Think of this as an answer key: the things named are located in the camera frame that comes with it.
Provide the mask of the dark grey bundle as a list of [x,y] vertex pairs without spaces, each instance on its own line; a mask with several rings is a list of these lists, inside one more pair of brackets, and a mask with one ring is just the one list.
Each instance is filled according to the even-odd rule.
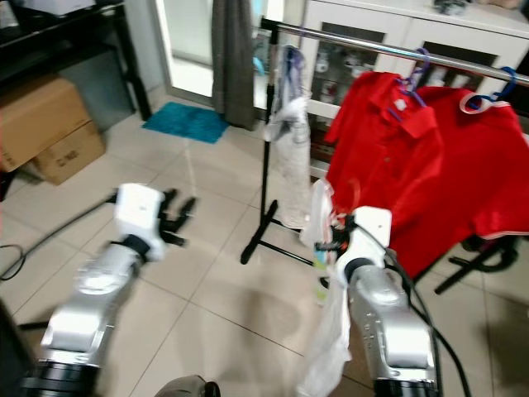
[[465,14],[470,3],[471,0],[433,0],[433,8],[441,15],[460,16]]

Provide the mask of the grey robot foot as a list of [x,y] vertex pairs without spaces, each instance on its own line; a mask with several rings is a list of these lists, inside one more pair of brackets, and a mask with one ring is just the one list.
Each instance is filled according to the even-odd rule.
[[219,386],[200,375],[183,375],[163,385],[154,397],[222,397]]

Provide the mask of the black desk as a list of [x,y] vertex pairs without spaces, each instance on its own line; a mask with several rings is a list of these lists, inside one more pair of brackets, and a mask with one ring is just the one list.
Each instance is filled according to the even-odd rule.
[[5,3],[11,12],[0,30],[0,95],[83,63],[99,50],[114,50],[118,75],[142,120],[154,114],[136,57],[126,0],[102,0],[63,16],[25,8],[24,0]]

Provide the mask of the blue hanger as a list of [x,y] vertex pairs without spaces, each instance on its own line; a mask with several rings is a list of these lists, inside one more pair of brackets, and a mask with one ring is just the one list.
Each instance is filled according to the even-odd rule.
[[518,74],[514,68],[502,67],[503,72],[508,73],[508,79],[502,89],[491,94],[472,93],[461,99],[460,110],[468,114],[480,114],[500,103],[518,85]]

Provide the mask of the clear plastic garment bag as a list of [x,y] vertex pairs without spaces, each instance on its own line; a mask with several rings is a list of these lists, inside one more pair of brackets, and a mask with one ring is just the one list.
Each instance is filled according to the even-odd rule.
[[285,227],[303,228],[311,204],[310,95],[303,84],[305,57],[294,45],[285,45],[277,55],[273,110],[264,128],[264,138],[271,144],[269,171],[275,182],[275,219]]

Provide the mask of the red shirt white-trimmed collar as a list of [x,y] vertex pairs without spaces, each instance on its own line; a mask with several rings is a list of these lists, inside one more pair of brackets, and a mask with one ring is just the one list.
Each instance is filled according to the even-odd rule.
[[529,236],[529,135],[510,103],[471,108],[472,91],[425,87],[443,143],[440,173],[390,246],[413,279],[469,236]]

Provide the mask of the black bulky object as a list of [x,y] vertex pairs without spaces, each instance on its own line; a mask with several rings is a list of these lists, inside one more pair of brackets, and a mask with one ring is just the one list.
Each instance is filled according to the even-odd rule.
[[20,397],[22,376],[21,344],[17,326],[7,308],[0,304],[0,396]]

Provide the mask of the white shirt green label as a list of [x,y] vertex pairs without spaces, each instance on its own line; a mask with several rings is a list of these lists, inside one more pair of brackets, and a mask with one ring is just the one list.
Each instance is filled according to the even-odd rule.
[[313,183],[306,227],[299,236],[303,245],[313,249],[312,267],[327,287],[322,284],[315,287],[317,302],[321,305],[320,322],[303,356],[296,397],[328,397],[339,385],[345,364],[351,359],[347,281],[334,265],[336,254],[317,248],[318,243],[334,241],[332,195],[333,189],[327,180]]

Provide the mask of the teal floor mat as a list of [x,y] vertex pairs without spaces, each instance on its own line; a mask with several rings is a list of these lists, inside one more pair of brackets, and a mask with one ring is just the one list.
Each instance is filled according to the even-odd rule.
[[215,144],[226,132],[228,124],[213,110],[170,102],[152,113],[142,127],[163,135]]

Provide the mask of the red polo shirt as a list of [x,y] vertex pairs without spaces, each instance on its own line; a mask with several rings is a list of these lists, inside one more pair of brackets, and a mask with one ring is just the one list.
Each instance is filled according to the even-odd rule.
[[399,75],[365,72],[351,85],[325,137],[327,177],[360,181],[359,207],[389,209],[392,234],[411,228],[439,188],[442,137],[435,110],[405,96]]

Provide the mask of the white glass-door cabinet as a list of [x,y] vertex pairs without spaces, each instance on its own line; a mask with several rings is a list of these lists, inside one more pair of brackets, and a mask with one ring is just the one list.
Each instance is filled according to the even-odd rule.
[[[302,26],[487,67],[518,67],[529,56],[529,19],[517,10],[471,3],[460,15],[436,12],[433,0],[307,0]],[[309,111],[332,117],[366,71],[407,75],[415,61],[317,39],[299,39]]]

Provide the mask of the large plain cardboard box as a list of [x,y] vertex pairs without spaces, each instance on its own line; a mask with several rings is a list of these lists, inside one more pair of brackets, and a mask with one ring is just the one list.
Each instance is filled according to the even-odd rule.
[[0,166],[10,173],[91,121],[82,95],[57,74],[0,95]]

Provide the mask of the grey curtain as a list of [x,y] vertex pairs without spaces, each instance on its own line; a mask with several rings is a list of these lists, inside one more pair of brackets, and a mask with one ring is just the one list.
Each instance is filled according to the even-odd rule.
[[256,124],[254,34],[250,0],[212,0],[212,106],[228,125],[246,130]]

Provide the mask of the purple hanger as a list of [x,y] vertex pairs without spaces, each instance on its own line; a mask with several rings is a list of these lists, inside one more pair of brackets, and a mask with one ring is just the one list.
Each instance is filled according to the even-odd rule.
[[421,56],[418,64],[412,69],[412,72],[405,77],[398,79],[401,92],[413,99],[413,102],[418,103],[420,107],[425,107],[426,102],[423,101],[417,92],[418,83],[422,79],[424,72],[431,67],[430,53],[426,48],[418,48],[417,53]]

